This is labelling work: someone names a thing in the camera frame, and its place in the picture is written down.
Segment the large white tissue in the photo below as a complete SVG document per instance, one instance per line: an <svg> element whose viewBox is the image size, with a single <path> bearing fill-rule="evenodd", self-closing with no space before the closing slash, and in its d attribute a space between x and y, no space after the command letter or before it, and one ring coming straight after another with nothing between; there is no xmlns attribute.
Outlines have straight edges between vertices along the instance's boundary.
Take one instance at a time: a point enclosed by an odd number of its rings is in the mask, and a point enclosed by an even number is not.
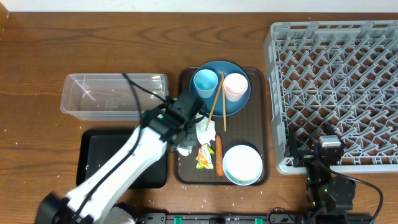
<svg viewBox="0 0 398 224"><path fill-rule="evenodd" d="M215 122L211 120L208 123L206 116L195 124L195 131L197 140L201 145L210 144L211 141L216 140Z"/></svg>

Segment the green orange snack wrapper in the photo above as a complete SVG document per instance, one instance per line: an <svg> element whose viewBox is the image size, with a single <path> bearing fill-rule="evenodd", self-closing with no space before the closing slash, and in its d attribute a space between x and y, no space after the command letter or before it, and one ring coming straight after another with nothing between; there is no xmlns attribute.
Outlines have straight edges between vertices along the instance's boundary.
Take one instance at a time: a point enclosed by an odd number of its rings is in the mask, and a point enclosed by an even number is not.
<svg viewBox="0 0 398 224"><path fill-rule="evenodd" d="M214 154L214 150L210 147L209 144L202 145L198 150L198 155L195 158L197 161L197 169L213 169L213 163L211 160L211 156Z"/></svg>

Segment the orange carrot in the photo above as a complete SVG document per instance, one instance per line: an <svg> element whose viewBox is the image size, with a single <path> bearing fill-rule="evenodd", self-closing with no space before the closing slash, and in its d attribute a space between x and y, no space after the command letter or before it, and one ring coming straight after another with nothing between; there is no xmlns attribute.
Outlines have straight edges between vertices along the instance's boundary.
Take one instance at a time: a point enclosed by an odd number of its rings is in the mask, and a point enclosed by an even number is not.
<svg viewBox="0 0 398 224"><path fill-rule="evenodd" d="M223 171L223 145L220 135L216 136L216 173L218 177L224 176Z"/></svg>

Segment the white bowl blue rim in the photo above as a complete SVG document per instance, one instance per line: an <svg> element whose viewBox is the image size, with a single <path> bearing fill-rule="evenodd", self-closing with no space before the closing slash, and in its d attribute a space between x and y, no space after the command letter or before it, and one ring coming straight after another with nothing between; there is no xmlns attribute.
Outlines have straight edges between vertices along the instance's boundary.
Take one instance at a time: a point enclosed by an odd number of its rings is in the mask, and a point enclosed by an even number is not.
<svg viewBox="0 0 398 224"><path fill-rule="evenodd" d="M263 162L260 154L248 145L235 145L223 158L223 170L228 180L236 185L252 185L261 176Z"/></svg>

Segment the small white tissue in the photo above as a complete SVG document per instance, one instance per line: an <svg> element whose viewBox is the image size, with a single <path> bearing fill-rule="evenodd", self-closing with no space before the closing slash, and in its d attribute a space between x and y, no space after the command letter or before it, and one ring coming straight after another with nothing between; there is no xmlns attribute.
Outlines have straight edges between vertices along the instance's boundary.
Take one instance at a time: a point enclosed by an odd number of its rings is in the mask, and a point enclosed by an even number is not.
<svg viewBox="0 0 398 224"><path fill-rule="evenodd" d="M177 152L184 157L189 156L192 153L192 146L187 146L187 147L178 147Z"/></svg>

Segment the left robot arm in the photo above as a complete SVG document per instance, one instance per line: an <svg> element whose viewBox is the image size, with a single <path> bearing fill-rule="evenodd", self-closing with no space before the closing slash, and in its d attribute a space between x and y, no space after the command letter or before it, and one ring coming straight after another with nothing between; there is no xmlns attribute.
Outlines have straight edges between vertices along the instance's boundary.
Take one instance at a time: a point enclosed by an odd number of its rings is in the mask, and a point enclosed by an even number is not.
<svg viewBox="0 0 398 224"><path fill-rule="evenodd" d="M184 141L204 102L189 91L141 114L126 143L82 184L64 198L48 194L36 223L104 223L114 204L134 181L169 147Z"/></svg>

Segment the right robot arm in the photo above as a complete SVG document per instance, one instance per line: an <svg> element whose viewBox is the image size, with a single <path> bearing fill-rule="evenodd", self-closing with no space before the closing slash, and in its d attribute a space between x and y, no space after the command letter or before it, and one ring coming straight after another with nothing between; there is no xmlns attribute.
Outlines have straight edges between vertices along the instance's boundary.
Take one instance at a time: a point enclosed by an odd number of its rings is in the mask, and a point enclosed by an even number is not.
<svg viewBox="0 0 398 224"><path fill-rule="evenodd" d="M338 162L345 143L328 128L328 134L313 140L311 149L299 149L292 128L288 133L286 156L293 158L294 167L307 172L307 198L314 208L303 218L307 223L348 223L347 211L353 209L356 184L342 176L333 175L330 166Z"/></svg>

